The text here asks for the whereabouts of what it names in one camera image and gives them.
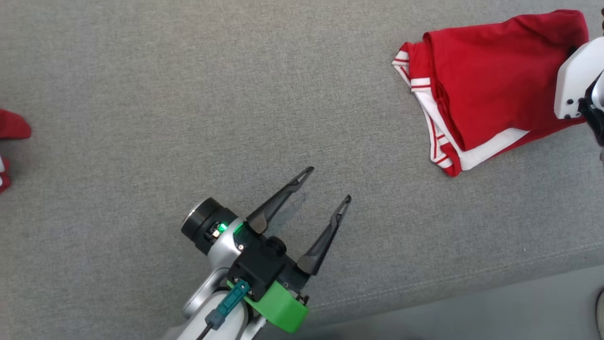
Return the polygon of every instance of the gray couch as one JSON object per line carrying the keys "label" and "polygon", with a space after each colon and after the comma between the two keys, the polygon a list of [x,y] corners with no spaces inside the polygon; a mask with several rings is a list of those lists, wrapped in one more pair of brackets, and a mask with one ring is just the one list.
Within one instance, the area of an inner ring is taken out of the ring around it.
{"label": "gray couch", "polygon": [[[3,0],[0,338],[152,339],[209,263],[180,233],[316,167],[269,233],[296,258],[353,204],[303,329],[604,263],[599,149],[576,126],[449,178],[390,66],[439,28],[596,0]],[[268,328],[262,338],[284,333]]]}

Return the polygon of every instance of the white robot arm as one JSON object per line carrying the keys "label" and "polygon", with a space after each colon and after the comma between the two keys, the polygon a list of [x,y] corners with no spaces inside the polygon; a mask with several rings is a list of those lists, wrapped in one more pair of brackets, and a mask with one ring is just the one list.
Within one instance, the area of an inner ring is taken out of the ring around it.
{"label": "white robot arm", "polygon": [[604,164],[604,37],[582,45],[558,71],[554,113],[558,119],[584,116]]}
{"label": "white robot arm", "polygon": [[308,314],[302,289],[316,275],[351,202],[348,195],[310,249],[294,261],[268,224],[314,170],[306,168],[247,218],[208,198],[185,218],[182,233],[213,269],[184,306],[188,321],[162,340],[251,340],[270,322],[295,332]]}

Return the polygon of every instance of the black mount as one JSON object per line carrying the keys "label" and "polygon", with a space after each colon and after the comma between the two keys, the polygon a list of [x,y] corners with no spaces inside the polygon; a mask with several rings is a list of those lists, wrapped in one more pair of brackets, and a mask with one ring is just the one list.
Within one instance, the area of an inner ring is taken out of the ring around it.
{"label": "black mount", "polygon": [[243,246],[243,251],[233,262],[226,277],[231,282],[239,279],[248,282],[251,287],[249,297],[253,301],[259,301],[274,281],[296,292],[303,303],[307,301],[306,296],[301,296],[301,290],[310,276],[316,275],[321,268],[352,198],[350,195],[346,196],[333,213],[329,225],[297,263],[286,254],[287,248],[279,238],[266,238],[263,233],[273,216],[291,194],[302,187],[313,170],[309,166],[294,177],[252,212],[234,232],[236,246]]}
{"label": "black mount", "polygon": [[600,146],[604,146],[604,112],[596,108],[593,98],[594,88],[597,81],[602,76],[602,73],[591,83],[590,87],[585,91],[585,97],[579,99],[579,112],[583,114],[587,124],[594,131],[596,141]]}

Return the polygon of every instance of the cable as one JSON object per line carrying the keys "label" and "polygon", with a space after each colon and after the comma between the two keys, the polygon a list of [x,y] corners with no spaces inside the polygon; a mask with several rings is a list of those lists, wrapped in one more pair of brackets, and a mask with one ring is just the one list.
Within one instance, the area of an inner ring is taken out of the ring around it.
{"label": "cable", "polygon": [[227,319],[227,315],[231,313],[235,306],[238,305],[249,292],[250,287],[247,282],[244,280],[236,281],[237,283],[233,286],[231,291],[228,292],[218,306],[211,310],[205,317],[207,326],[205,326],[204,331],[201,332],[201,335],[199,335],[197,340],[202,340],[211,329],[218,330]]}
{"label": "cable", "polygon": [[197,337],[197,340],[201,340],[201,339],[205,338],[205,336],[208,335],[208,333],[210,332],[211,329],[212,329],[212,325],[205,326],[204,331],[201,332],[201,335],[199,335]]}

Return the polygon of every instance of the white stripe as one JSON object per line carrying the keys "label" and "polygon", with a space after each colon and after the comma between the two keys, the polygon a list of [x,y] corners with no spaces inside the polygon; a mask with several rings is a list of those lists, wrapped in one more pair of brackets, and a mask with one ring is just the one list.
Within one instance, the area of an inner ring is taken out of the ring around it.
{"label": "white stripe", "polygon": [[448,158],[449,156],[447,156],[446,154],[442,154],[442,156],[440,157],[436,157],[434,159],[434,163],[440,162],[442,159]]}
{"label": "white stripe", "polygon": [[412,87],[411,92],[430,92],[432,93],[432,89],[430,87]]}
{"label": "white stripe", "polygon": [[[398,59],[408,59],[409,55],[407,53],[400,51],[399,54],[397,55],[397,58]],[[403,77],[403,79],[405,79],[405,82],[407,83],[407,85],[409,85],[409,86],[411,86],[412,84],[415,86],[421,86],[421,84],[429,85],[429,78],[418,78],[418,79],[409,80],[407,78],[407,76],[405,75],[405,73],[400,69],[400,67],[405,67],[405,71],[407,71],[407,73],[408,73],[409,66],[401,65],[401,66],[394,67],[397,70],[397,72]],[[414,90],[412,90],[412,91],[422,106],[423,113],[426,118],[426,123],[428,124],[428,131],[429,131],[429,135],[430,135],[430,159],[434,162],[437,162],[438,160],[440,160],[442,158],[443,152],[440,148],[441,145],[444,145],[446,143],[451,143],[451,145],[457,152],[457,155],[459,156],[460,163],[461,163],[461,169],[464,171],[470,170],[473,167],[475,167],[476,165],[493,157],[493,155],[495,155],[496,153],[505,149],[506,147],[514,144],[520,138],[524,137],[527,133],[529,133],[528,131],[510,128],[510,129],[504,130],[504,131],[496,134],[495,136],[493,136],[493,138],[491,138],[487,142],[483,143],[482,145],[477,146],[474,149],[462,151],[461,148],[455,142],[455,139],[453,139],[453,136],[451,135],[449,130],[447,129],[445,121],[443,120],[442,116],[440,115],[439,108],[436,105],[436,101],[434,100],[434,97],[432,96],[432,91],[430,90],[430,88],[426,88],[426,89],[428,89],[428,91],[420,91],[421,88],[414,89],[415,91]],[[435,129],[437,131],[432,130],[432,125],[430,124],[431,122],[434,122]],[[432,138],[434,133],[436,133],[437,136],[439,136],[440,134],[444,134],[445,137],[441,138],[441,139],[437,139],[436,144],[435,144],[434,139]],[[432,157],[432,155],[434,155],[435,149],[437,151],[436,158]],[[448,168],[452,164],[453,164],[452,160],[448,159],[448,160],[442,161],[438,165],[441,168]]]}
{"label": "white stripe", "polygon": [[[2,157],[0,157],[0,172],[4,172],[6,169],[4,168],[4,163],[2,162]],[[2,186],[2,184],[4,183],[4,181],[2,181],[2,177],[0,177],[0,186]]]}
{"label": "white stripe", "polygon": [[430,78],[413,78],[411,79],[411,86],[426,86],[430,85]]}
{"label": "white stripe", "polygon": [[437,165],[443,169],[446,169],[453,165],[453,161],[451,159],[447,159],[447,160],[444,160],[444,161],[438,163]]}
{"label": "white stripe", "polygon": [[419,100],[424,112],[432,118],[434,124],[440,128],[441,131],[445,134],[446,138],[449,140],[457,155],[459,156],[459,161],[461,163],[462,170],[470,170],[476,165],[484,162],[485,160],[493,157],[496,153],[505,149],[506,147],[514,144],[517,140],[524,137],[528,131],[510,128],[499,132],[493,138],[486,141],[485,143],[477,146],[474,149],[462,151],[461,148],[453,139],[453,136],[447,129],[445,125],[445,121],[440,115],[439,108],[436,105],[436,101],[432,97],[432,92],[415,92],[417,100]]}
{"label": "white stripe", "polygon": [[405,82],[407,83],[407,85],[409,87],[411,87],[411,81],[409,80],[409,78],[407,78],[407,75],[405,74],[405,72],[403,72],[402,68],[405,68],[405,71],[408,72],[409,68],[405,67],[405,66],[398,66],[395,65],[394,69],[400,74],[401,77],[403,77],[403,79],[405,79]]}
{"label": "white stripe", "polygon": [[409,53],[404,52],[404,51],[399,51],[396,54],[396,59],[409,60]]}

